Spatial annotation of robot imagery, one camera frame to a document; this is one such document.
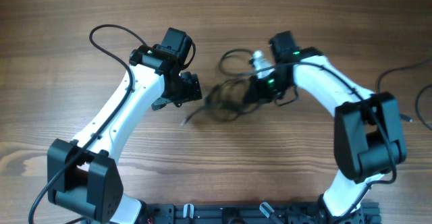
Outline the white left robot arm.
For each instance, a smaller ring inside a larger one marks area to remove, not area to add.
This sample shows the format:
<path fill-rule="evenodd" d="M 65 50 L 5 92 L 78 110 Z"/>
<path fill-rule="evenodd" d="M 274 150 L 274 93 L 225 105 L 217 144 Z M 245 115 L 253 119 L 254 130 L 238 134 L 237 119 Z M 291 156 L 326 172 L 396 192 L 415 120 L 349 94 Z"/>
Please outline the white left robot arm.
<path fill-rule="evenodd" d="M 186 71 L 196 52 L 183 31 L 169 28 L 161 43 L 143 43 L 123 64 L 122 83 L 97 116 L 69 142 L 56 139 L 47 152 L 50 203 L 85 223 L 151 223 L 146 203 L 124 194 L 119 157 L 144 114 L 202 98 L 198 77 Z"/>

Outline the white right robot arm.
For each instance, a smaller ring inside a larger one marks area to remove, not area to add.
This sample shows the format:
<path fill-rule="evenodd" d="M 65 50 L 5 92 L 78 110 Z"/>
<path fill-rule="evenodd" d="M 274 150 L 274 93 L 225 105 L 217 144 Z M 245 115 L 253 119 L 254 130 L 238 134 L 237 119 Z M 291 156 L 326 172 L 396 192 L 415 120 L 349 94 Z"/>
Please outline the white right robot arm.
<path fill-rule="evenodd" d="M 407 157 L 396 98 L 359 86 L 318 49 L 301 49 L 290 31 L 269 40 L 274 61 L 262 51 L 251 53 L 251 86 L 245 103 L 282 99 L 289 88 L 301 88 L 334 119 L 333 155 L 338 167 L 330 187 L 318 201 L 328 223 L 350 220 L 374 185 L 389 185 Z"/>

